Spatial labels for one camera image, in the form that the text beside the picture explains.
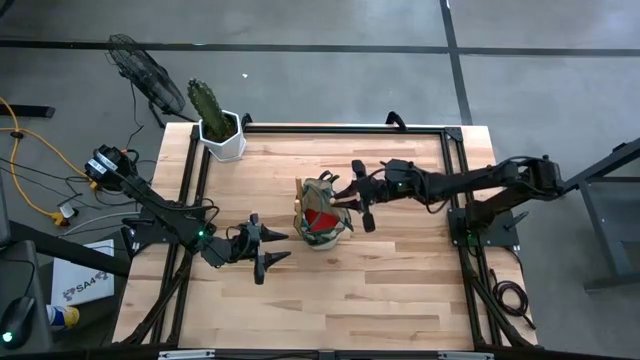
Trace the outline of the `white plant pot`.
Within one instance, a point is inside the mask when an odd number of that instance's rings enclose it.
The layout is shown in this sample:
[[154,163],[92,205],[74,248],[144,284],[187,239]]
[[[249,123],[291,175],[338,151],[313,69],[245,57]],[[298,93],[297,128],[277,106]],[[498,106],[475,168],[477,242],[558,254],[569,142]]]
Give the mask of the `white plant pot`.
[[233,112],[223,110],[222,113],[235,123],[235,134],[221,143],[211,141],[205,137],[203,120],[200,119],[198,122],[199,141],[218,162],[238,161],[242,158],[247,145],[241,119],[238,114]]

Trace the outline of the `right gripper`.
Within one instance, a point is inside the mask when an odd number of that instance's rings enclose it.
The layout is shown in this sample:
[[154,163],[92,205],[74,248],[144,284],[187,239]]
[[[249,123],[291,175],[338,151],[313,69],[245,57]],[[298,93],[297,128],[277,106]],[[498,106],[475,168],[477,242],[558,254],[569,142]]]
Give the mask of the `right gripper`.
[[357,199],[336,202],[337,208],[356,210],[362,217],[363,227],[367,233],[376,230],[374,216],[370,207],[388,201],[388,190],[385,180],[368,175],[364,163],[360,160],[352,161],[355,174],[355,186],[349,186],[337,192],[335,198],[348,198],[357,195]]

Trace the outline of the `blue yellow spray can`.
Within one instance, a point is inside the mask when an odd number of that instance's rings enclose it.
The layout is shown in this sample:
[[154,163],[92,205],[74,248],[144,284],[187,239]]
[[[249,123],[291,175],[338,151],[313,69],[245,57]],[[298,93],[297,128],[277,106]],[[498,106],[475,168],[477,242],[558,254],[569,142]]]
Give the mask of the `blue yellow spray can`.
[[79,310],[70,306],[46,306],[49,326],[52,331],[63,331],[74,328],[80,318]]

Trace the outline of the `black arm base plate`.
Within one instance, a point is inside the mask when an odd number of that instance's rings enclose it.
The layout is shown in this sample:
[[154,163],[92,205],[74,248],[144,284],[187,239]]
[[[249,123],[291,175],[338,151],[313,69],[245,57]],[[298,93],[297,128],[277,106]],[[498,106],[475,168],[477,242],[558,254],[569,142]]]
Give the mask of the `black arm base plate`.
[[186,212],[143,207],[137,218],[123,223],[134,231],[134,240],[146,244],[181,244],[189,246],[202,230],[204,222]]
[[499,214],[487,227],[470,228],[463,208],[447,211],[451,242],[459,247],[513,247],[519,246],[516,219],[511,211]]

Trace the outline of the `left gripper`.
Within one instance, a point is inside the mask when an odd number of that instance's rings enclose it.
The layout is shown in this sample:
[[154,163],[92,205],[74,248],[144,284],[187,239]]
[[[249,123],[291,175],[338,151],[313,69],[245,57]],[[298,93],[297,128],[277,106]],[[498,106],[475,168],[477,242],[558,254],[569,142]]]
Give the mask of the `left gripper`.
[[259,215],[253,213],[249,220],[238,226],[240,233],[232,238],[231,254],[228,263],[236,263],[241,260],[253,261],[253,278],[256,285],[262,285],[265,280],[265,268],[269,268],[277,262],[291,255],[289,251],[263,254],[261,241],[273,242],[288,239],[284,233],[270,230],[265,225],[260,225]]

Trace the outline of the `black desk frame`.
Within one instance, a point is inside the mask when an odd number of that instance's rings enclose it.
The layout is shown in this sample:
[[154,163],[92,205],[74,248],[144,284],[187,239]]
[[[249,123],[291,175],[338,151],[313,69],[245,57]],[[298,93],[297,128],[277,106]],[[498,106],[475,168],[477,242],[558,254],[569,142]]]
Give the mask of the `black desk frame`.
[[587,292],[640,284],[640,265],[632,264],[625,249],[640,245],[640,176],[613,174],[635,161],[640,161],[640,137],[616,146],[608,156],[565,181],[565,193],[580,192],[611,272],[585,282]]

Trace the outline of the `silver metal bracket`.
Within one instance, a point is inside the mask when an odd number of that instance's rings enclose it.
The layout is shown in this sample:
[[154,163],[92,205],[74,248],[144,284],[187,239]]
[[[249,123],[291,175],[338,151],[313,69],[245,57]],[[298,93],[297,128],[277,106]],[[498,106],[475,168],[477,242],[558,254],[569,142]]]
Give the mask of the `silver metal bracket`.
[[214,350],[173,350],[162,351],[158,354],[157,360],[214,360],[216,352]]
[[468,351],[442,351],[438,353],[438,360],[495,360],[491,353]]

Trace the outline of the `white cardboard box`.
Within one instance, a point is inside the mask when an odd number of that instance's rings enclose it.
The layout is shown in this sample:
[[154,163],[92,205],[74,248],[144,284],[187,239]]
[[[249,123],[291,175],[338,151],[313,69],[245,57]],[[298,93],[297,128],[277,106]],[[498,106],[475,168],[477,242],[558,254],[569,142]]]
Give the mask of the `white cardboard box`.
[[54,306],[80,305],[115,294],[114,276],[102,270],[55,258],[51,301]]

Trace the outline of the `red garden glove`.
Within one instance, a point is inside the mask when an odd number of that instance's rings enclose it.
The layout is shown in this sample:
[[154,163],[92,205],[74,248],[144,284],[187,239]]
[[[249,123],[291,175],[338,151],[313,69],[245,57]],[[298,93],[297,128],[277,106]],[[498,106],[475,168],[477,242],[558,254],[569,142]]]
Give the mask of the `red garden glove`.
[[304,211],[305,220],[311,232],[333,230],[339,222],[339,217],[327,212],[319,212],[308,208]]

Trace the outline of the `green cactus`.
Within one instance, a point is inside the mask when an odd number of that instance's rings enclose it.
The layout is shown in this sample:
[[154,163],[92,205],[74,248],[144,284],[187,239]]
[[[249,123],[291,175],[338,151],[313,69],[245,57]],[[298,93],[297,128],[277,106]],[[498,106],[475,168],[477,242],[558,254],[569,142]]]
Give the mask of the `green cactus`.
[[187,93],[202,120],[205,139],[222,143],[236,133],[235,122],[223,113],[212,89],[204,81],[191,78]]

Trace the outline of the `black computer mouse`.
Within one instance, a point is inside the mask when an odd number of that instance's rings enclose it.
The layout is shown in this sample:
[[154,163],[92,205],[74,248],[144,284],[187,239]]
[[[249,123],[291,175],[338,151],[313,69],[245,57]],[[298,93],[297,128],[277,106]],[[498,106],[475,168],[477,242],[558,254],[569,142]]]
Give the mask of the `black computer mouse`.
[[0,345],[8,350],[22,347],[30,337],[34,311],[33,297],[12,300],[0,317]]

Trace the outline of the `beige green gardening bag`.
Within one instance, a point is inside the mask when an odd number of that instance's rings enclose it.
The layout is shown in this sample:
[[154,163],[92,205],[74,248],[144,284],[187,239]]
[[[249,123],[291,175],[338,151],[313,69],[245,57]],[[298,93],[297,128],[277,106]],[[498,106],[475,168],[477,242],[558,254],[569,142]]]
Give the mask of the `beige green gardening bag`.
[[[296,213],[294,210],[293,227],[302,240],[316,251],[333,248],[345,230],[353,231],[349,211],[345,208],[334,207],[329,204],[328,201],[330,197],[334,197],[336,194],[333,189],[333,183],[338,179],[338,175],[334,175],[331,171],[325,170],[316,178],[306,178],[302,180],[303,196],[301,198],[297,197],[296,192],[295,199],[301,201],[302,212]],[[304,216],[304,211],[308,208],[319,212],[332,213],[339,217],[339,222],[333,230],[311,232]]]

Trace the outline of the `black floor fan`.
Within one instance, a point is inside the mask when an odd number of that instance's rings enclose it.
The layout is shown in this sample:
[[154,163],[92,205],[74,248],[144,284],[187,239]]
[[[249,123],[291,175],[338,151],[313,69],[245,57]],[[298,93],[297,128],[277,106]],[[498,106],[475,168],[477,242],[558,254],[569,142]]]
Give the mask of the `black floor fan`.
[[130,81],[147,99],[148,108],[158,126],[165,128],[158,111],[193,122],[183,115],[186,101],[168,71],[130,36],[117,33],[108,37],[109,56],[119,74]]

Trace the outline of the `black aluminium table frame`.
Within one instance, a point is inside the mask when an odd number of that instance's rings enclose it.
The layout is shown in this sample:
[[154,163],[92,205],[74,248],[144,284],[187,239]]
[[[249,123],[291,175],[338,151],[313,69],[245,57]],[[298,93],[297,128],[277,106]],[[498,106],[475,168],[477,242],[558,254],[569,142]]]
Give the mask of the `black aluminium table frame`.
[[306,245],[292,223],[296,179],[324,171],[336,187],[351,163],[369,169],[393,158],[436,172],[479,168],[495,160],[484,126],[252,124],[241,160],[222,164],[194,156],[191,193],[219,207],[219,235],[257,214],[286,239],[263,284],[249,262],[210,267],[192,262],[184,294],[168,304],[152,339],[182,347],[336,350],[469,350],[476,338],[505,336],[482,304],[469,305],[460,251],[445,213],[411,200],[374,207],[374,232],[344,232],[331,249]]

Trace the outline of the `black side desk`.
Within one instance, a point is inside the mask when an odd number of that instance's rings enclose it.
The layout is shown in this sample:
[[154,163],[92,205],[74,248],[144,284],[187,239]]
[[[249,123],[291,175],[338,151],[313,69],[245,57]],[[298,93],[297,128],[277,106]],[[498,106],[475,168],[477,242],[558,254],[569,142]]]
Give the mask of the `black side desk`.
[[[129,275],[130,258],[120,251],[108,255],[10,220],[0,176],[0,356],[47,352],[52,346],[38,274],[38,254],[117,277]],[[9,329],[2,321],[14,300],[30,305],[20,331]]]

